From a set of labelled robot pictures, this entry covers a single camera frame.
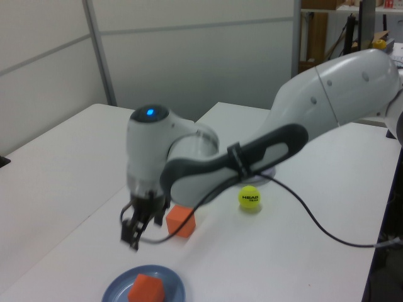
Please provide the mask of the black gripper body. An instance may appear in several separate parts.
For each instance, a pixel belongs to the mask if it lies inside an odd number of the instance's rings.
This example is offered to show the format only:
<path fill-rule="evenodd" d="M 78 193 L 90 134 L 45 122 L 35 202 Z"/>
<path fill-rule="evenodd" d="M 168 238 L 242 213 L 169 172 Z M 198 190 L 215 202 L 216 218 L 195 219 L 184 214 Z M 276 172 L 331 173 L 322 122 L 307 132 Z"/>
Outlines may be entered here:
<path fill-rule="evenodd" d="M 146 197 L 138 197 L 133 194 L 130 197 L 133 206 L 133 215 L 149 215 L 150 221 L 154 219 L 154 213 L 158 206 L 165 204 L 167 209 L 169 209 L 171 205 L 171 200 L 167 196 L 156 196 L 153 191 L 149 191 Z"/>

